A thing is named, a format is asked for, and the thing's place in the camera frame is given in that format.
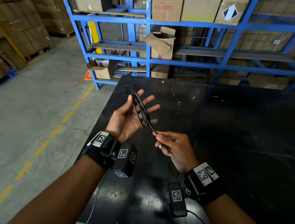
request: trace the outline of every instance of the wooden pallet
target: wooden pallet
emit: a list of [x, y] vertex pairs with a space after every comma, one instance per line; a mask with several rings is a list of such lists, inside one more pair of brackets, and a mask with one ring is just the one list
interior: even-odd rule
[[38, 50], [36, 53], [31, 54], [31, 55], [29, 55], [29, 56], [26, 56], [25, 59], [26, 59], [27, 61], [31, 61], [31, 60], [33, 60], [35, 57], [37, 57], [37, 56], [39, 56], [39, 55], [41, 55], [41, 54], [45, 54], [45, 53], [48, 52], [49, 50], [50, 50], [50, 46], [48, 46], [48, 47], [44, 47], [44, 48]]
[[73, 36], [75, 36], [76, 33], [75, 31], [71, 31], [67, 34], [62, 34], [62, 33], [49, 33], [49, 36], [51, 37], [59, 37], [59, 38], [72, 38]]

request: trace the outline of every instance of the floor marking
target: floor marking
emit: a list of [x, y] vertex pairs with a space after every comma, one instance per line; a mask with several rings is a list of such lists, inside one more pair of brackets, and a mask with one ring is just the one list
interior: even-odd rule
[[14, 187], [14, 185], [8, 185], [7, 188], [0, 195], [0, 203], [4, 200], [4, 198], [8, 195], [9, 191]]
[[57, 128], [51, 133], [50, 138], [54, 138], [54, 136], [60, 131], [62, 125], [60, 124]]
[[95, 84], [93, 83], [90, 87], [89, 87], [89, 91], [93, 90], [93, 88], [95, 87]]
[[81, 100], [84, 100], [85, 97], [87, 97], [88, 94], [89, 94], [89, 91], [87, 91], [87, 92], [84, 94], [84, 96], [82, 96]]
[[18, 173], [18, 175], [15, 177], [15, 181], [18, 181], [23, 175], [24, 172], [28, 171], [28, 169], [30, 168], [30, 166], [32, 165], [32, 163], [34, 162], [34, 160], [29, 161], [23, 168], [22, 170]]
[[79, 100], [78, 103], [76, 103], [76, 105], [74, 106], [73, 110], [75, 111], [78, 108], [78, 106], [80, 106], [81, 103], [82, 101]]
[[73, 111], [71, 111], [70, 113], [68, 113], [68, 115], [63, 119], [63, 123], [67, 122], [68, 119], [72, 116], [73, 113], [74, 113]]
[[43, 145], [38, 149], [38, 151], [34, 154], [35, 157], [38, 157], [40, 153], [46, 148], [46, 146], [50, 143], [50, 141], [46, 141]]

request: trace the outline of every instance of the black tabletop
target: black tabletop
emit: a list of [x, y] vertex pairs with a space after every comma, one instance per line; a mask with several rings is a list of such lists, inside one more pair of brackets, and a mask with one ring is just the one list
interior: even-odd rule
[[[200, 162], [221, 177], [231, 198], [257, 223], [295, 223], [295, 94], [279, 90], [230, 85], [205, 85], [176, 79], [122, 76], [87, 142], [104, 130], [114, 110], [128, 95], [144, 89], [161, 109], [152, 113], [159, 131], [189, 136]], [[138, 150], [131, 178], [110, 173], [97, 195], [88, 223], [200, 223], [192, 214], [172, 218], [166, 185], [180, 182], [170, 158], [155, 148], [150, 128], [130, 142]], [[91, 213], [93, 194], [79, 222]], [[195, 201], [189, 210], [209, 220]]]

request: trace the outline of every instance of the coiled black wire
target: coiled black wire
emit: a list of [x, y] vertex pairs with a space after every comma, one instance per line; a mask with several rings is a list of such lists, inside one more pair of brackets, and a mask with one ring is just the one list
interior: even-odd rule
[[[153, 132], [155, 132], [156, 134], [158, 134], [154, 128], [152, 127], [152, 124], [151, 124], [151, 121], [150, 121], [150, 116], [148, 114], [148, 110], [145, 108], [143, 102], [141, 101], [140, 97], [136, 94], [136, 93], [133, 93], [132, 94], [132, 97], [134, 99], [133, 101], [133, 108], [134, 108], [134, 111], [135, 111], [135, 114], [141, 124], [142, 127], [148, 127], [150, 126], [151, 129], [153, 130]], [[136, 109], [136, 105], [138, 105], [139, 107], [139, 112], [137, 111]]]

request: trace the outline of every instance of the blue metal shelving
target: blue metal shelving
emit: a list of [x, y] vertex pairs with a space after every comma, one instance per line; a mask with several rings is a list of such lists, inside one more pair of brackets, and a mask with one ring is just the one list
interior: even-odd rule
[[[279, 62], [273, 62], [269, 68], [263, 66], [263, 64], [259, 60], [252, 60], [251, 62], [255, 65], [255, 67], [246, 67], [246, 66], [235, 66], [228, 65], [228, 61], [231, 58], [233, 52], [243, 52], [243, 51], [234, 51], [236, 44], [238, 43], [243, 31], [245, 30], [263, 30], [269, 32], [295, 32], [295, 16], [273, 16], [273, 15], [262, 15], [262, 14], [253, 14], [253, 10], [258, 2], [258, 0], [250, 0], [246, 11], [244, 12], [239, 24], [237, 26], [224, 25], [224, 24], [216, 24], [216, 23], [207, 23], [207, 22], [189, 22], [189, 21], [180, 21], [180, 22], [159, 22], [153, 21], [151, 18], [151, 0], [146, 0], [146, 10], [145, 9], [134, 9], [133, 0], [125, 0], [126, 5], [116, 5], [116, 8], [119, 9], [128, 9], [131, 13], [139, 13], [146, 15], [145, 18], [133, 18], [130, 16], [117, 17], [114, 15], [106, 15], [106, 14], [94, 14], [91, 13], [87, 15], [86, 13], [74, 13], [71, 8], [70, 0], [64, 0], [65, 6], [69, 13], [70, 19], [72, 21], [74, 30], [77, 34], [78, 41], [81, 45], [82, 52], [84, 54], [86, 62], [90, 62], [91, 58], [102, 58], [102, 59], [114, 59], [122, 62], [131, 63], [133, 67], [137, 67], [138, 63], [146, 64], [146, 76], [150, 77], [150, 64], [167, 64], [174, 66], [187, 66], [187, 67], [195, 67], [195, 68], [205, 68], [205, 69], [217, 69], [218, 72], [213, 79], [213, 83], [217, 83], [220, 78], [222, 72], [224, 70], [233, 70], [233, 71], [242, 71], [242, 72], [254, 72], [254, 73], [263, 73], [263, 74], [272, 74], [272, 75], [285, 75], [285, 76], [294, 76], [294, 70], [282, 70], [276, 69], [279, 65]], [[266, 23], [250, 23], [249, 19], [268, 19], [273, 21], [272, 24]], [[81, 21], [82, 27], [85, 35], [87, 36], [86, 26], [88, 25], [88, 21], [96, 22], [96, 29], [98, 31], [99, 39], [101, 40], [99, 43], [107, 43], [107, 44], [121, 44], [121, 45], [132, 45], [132, 46], [146, 46], [146, 58], [137, 57], [135, 51], [130, 51], [130, 56], [126, 56], [126, 52], [123, 52], [120, 55], [109, 55], [106, 54], [106, 51], [103, 50], [103, 54], [94, 53], [94, 48], [89, 48], [90, 38], [86, 38], [86, 43], [83, 41], [82, 33], [79, 29], [77, 21]], [[113, 22], [113, 23], [126, 23], [128, 25], [128, 36], [129, 41], [105, 41], [102, 39], [101, 29], [99, 22]], [[150, 57], [150, 46], [145, 43], [138, 43], [136, 41], [136, 32], [135, 32], [135, 24], [144, 24], [146, 25], [146, 34], [148, 35], [151, 32], [152, 25], [169, 25], [169, 26], [185, 26], [185, 27], [206, 27], [209, 29], [207, 40], [205, 43], [205, 48], [202, 47], [184, 47], [185, 49], [191, 50], [215, 50], [216, 52], [224, 51], [223, 57], [212, 57], [209, 60], [209, 63], [204, 63], [204, 58], [201, 58], [200, 62], [190, 62], [186, 61], [186, 57], [182, 56], [182, 60], [164, 60], [164, 59], [154, 59]], [[220, 29], [219, 36], [217, 37], [217, 42], [213, 48], [208, 47], [210, 43], [210, 39], [212, 38], [212, 34], [214, 28]], [[219, 49], [219, 45], [222, 41], [222, 38], [227, 29], [235, 29], [236, 32], [231, 40], [231, 43], [227, 49]], [[275, 56], [276, 58], [280, 58], [280, 56], [286, 55], [292, 47], [295, 45], [295, 35], [293, 34], [292, 38], [285, 45], [281, 52], [263, 52], [264, 54], [269, 54], [270, 56]], [[293, 61], [288, 62], [291, 68], [295, 67], [295, 63]], [[91, 75], [94, 83], [96, 84], [96, 89], [99, 90], [99, 84], [111, 84], [116, 85], [117, 82], [113, 80], [101, 80], [96, 79], [93, 71], [91, 71]], [[290, 85], [287, 89], [293, 89], [295, 85]]]

